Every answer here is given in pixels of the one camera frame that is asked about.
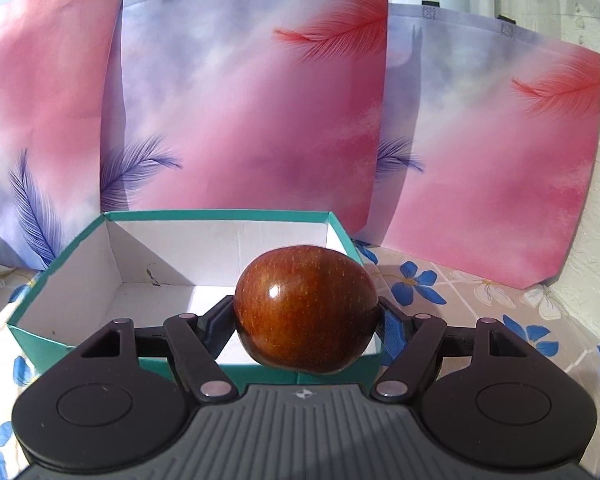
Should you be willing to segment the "red apple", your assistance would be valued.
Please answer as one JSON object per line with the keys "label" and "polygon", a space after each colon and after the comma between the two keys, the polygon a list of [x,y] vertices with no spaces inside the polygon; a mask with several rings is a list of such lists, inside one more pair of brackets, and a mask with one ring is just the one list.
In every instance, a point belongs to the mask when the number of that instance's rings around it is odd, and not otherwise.
{"label": "red apple", "polygon": [[375,285],[336,250],[297,245],[246,266],[233,301],[240,342],[257,362],[314,375],[350,366],[380,320]]}

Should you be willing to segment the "teal cardboard box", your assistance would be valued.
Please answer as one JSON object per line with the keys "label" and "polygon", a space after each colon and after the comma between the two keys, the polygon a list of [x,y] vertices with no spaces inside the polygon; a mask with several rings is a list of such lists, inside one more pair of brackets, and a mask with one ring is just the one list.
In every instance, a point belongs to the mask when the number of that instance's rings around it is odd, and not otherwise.
{"label": "teal cardboard box", "polygon": [[205,314],[234,292],[254,258],[291,245],[358,258],[331,212],[108,212],[36,278],[8,327],[43,374],[116,318],[156,327],[176,314]]}

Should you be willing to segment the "floral bed sheet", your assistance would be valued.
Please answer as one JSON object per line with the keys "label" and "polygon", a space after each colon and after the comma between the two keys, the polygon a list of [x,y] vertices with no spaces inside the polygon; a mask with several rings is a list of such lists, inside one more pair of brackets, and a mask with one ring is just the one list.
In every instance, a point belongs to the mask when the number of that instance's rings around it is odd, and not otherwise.
{"label": "floral bed sheet", "polygon": [[[571,315],[550,288],[518,290],[388,249],[356,248],[378,292],[406,312],[432,313],[458,326],[496,318],[588,390],[598,422],[582,464],[600,478],[600,337]],[[37,278],[33,270],[0,266],[0,479],[15,478],[27,463],[9,421],[12,404],[38,373],[7,321]]]}

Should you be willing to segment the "right feather tote bag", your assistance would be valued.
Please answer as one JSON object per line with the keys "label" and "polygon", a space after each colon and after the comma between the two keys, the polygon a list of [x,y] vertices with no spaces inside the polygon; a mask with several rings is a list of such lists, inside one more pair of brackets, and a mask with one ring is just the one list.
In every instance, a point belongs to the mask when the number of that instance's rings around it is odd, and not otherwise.
{"label": "right feather tote bag", "polygon": [[358,238],[516,288],[554,278],[599,137],[599,53],[498,18],[395,4]]}

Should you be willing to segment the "feather tote bag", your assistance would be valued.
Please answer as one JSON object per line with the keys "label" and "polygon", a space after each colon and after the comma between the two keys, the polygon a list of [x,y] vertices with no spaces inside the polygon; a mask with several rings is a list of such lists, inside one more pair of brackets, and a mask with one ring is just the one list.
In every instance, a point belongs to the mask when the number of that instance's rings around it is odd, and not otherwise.
{"label": "feather tote bag", "polygon": [[395,4],[358,238],[516,288],[554,278],[599,137],[599,53],[498,18]]}
{"label": "feather tote bag", "polygon": [[120,0],[0,6],[0,263],[43,270],[100,211],[102,97]]}
{"label": "feather tote bag", "polygon": [[122,0],[102,209],[330,211],[362,229],[388,14],[388,0]]}

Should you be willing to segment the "middle feather tote bag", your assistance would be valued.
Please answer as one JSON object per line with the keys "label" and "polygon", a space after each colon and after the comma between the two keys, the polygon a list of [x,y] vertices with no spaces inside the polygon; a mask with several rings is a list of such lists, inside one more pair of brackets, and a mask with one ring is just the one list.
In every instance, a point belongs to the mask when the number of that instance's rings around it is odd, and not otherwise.
{"label": "middle feather tote bag", "polygon": [[388,14],[388,0],[122,0],[102,209],[330,211],[362,229]]}

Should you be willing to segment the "left feather tote bag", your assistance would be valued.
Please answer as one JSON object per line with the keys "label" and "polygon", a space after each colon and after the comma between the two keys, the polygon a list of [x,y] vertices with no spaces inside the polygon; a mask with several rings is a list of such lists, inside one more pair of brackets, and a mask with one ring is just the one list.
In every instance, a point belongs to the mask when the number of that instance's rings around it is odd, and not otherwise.
{"label": "left feather tote bag", "polygon": [[0,263],[43,270],[100,211],[102,97],[120,0],[0,6]]}

